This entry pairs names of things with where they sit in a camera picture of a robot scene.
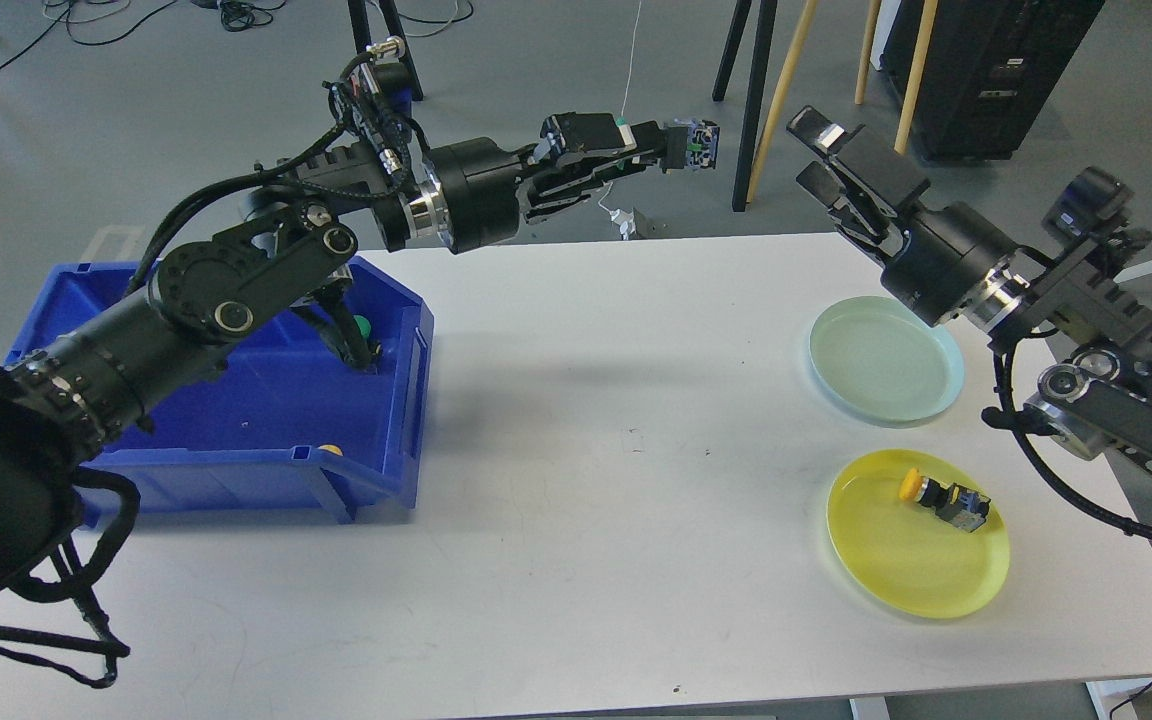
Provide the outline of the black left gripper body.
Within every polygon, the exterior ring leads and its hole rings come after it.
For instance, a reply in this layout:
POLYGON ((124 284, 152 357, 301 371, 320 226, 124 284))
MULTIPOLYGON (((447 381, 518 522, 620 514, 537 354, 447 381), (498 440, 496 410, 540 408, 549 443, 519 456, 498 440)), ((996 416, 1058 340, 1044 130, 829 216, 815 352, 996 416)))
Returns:
POLYGON ((462 253, 511 240, 524 211, 518 188, 556 167, 547 141, 506 151, 486 137, 420 150, 425 179, 406 200, 408 238, 462 253))

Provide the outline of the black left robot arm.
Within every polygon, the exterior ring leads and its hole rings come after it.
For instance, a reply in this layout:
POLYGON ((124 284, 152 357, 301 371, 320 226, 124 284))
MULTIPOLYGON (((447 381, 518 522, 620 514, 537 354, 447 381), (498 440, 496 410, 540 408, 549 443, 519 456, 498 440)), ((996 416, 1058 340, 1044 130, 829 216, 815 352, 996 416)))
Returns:
POLYGON ((333 127, 298 156, 202 187, 169 211, 122 300, 50 346, 0 366, 0 655, 55 669, 15 644, 101 657, 103 689, 129 647, 93 588, 132 532, 141 492, 91 461, 180 388, 217 376, 238 342, 293 311, 348 366, 379 347, 344 305, 355 232, 367 210, 385 247, 435 238, 462 253, 515 237, 649 167, 708 167, 717 127, 608 113, 545 119, 539 141, 431 147, 397 109, 407 41, 384 38, 325 83, 333 127))

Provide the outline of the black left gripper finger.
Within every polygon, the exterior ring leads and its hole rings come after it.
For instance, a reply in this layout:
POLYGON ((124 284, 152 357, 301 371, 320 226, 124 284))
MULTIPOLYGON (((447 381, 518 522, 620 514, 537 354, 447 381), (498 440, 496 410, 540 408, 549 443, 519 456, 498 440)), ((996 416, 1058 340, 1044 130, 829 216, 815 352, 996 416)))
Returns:
POLYGON ((641 173, 641 165, 605 165, 605 167, 566 167, 540 170, 521 183, 521 219, 540 223, 559 211, 589 200, 599 188, 617 179, 641 173))
POLYGON ((532 169, 559 173, 634 173, 669 156, 669 132, 647 120, 617 123, 609 113, 550 114, 532 150, 532 169))

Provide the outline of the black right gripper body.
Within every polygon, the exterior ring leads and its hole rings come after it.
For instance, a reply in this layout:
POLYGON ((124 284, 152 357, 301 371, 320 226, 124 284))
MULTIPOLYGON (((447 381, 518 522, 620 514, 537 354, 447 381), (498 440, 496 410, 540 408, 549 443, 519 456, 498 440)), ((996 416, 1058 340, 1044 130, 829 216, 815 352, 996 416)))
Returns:
POLYGON ((846 209, 841 233, 879 266, 884 290, 927 325, 965 316, 980 329, 1018 309, 1029 290, 1011 272, 1018 243, 964 202, 927 209, 915 200, 882 232, 867 232, 863 217, 846 209))

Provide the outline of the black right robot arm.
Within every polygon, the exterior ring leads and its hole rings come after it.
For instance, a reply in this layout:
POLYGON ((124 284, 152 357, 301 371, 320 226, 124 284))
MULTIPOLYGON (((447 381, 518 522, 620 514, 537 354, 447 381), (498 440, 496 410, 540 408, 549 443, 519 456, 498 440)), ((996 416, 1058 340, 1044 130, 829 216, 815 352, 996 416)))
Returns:
POLYGON ((987 334, 998 406, 984 423, 1011 433, 1075 509, 1152 541, 1151 525, 1082 495, 1032 444, 1049 437, 1084 460, 1114 450, 1152 475, 1152 310, 1117 283, 1152 241, 1130 222, 1130 188, 1097 167, 1079 172, 1044 214, 1061 249, 1049 258, 964 202, 929 209, 929 177, 867 127, 806 106, 787 131, 814 156, 797 183, 879 265, 886 291, 922 323, 961 316, 987 334))

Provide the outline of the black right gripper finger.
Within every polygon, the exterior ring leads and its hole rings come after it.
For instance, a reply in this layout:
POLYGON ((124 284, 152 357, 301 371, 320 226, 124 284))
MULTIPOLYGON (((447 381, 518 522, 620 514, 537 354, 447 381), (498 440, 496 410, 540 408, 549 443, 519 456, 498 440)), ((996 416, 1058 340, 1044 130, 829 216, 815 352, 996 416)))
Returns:
POLYGON ((851 247, 882 263, 882 214, 872 200, 850 184, 838 181, 823 162, 809 164, 796 182, 826 210, 836 232, 851 247))
POLYGON ((878 138, 870 128, 847 129, 824 118, 813 106, 804 106, 788 120, 786 131, 813 152, 840 182, 867 196, 886 217, 899 217, 914 209, 931 187, 931 179, 890 143, 878 138))

